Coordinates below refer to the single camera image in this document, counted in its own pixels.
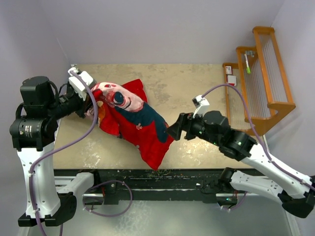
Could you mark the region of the red embroidered pillowcase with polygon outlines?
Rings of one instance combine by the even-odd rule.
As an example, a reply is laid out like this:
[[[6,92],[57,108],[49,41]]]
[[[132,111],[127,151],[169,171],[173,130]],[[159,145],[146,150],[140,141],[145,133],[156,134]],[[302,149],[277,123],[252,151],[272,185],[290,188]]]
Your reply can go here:
[[[148,104],[142,81],[123,85],[100,82],[92,93],[98,105],[99,128],[136,146],[143,161],[157,170],[173,138],[166,132],[165,119]]]

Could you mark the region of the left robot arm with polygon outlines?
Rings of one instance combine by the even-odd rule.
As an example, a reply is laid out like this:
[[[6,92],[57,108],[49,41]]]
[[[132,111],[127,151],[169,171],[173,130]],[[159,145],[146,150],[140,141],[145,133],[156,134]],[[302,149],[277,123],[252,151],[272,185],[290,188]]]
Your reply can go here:
[[[85,72],[68,79],[64,95],[45,76],[23,81],[20,87],[23,102],[9,129],[23,167],[27,191],[27,208],[18,219],[19,226],[62,226],[74,217],[86,190],[91,193],[100,190],[101,180],[94,171],[66,177],[65,184],[57,188],[59,178],[53,167],[58,120],[72,113],[83,117],[96,104],[91,93],[94,85],[94,79]]]

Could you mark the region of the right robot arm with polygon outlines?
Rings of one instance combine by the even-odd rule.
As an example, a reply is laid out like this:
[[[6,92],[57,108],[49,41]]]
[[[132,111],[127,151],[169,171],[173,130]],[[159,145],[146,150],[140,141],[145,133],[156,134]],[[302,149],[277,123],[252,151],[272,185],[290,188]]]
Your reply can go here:
[[[192,113],[179,114],[167,133],[176,141],[186,132],[185,139],[196,137],[218,147],[226,157],[245,163],[263,177],[225,169],[219,180],[223,192],[233,189],[255,193],[280,203],[290,214],[306,218],[315,207],[315,178],[291,168],[271,155],[264,144],[248,134],[233,129],[219,111],[194,117]]]

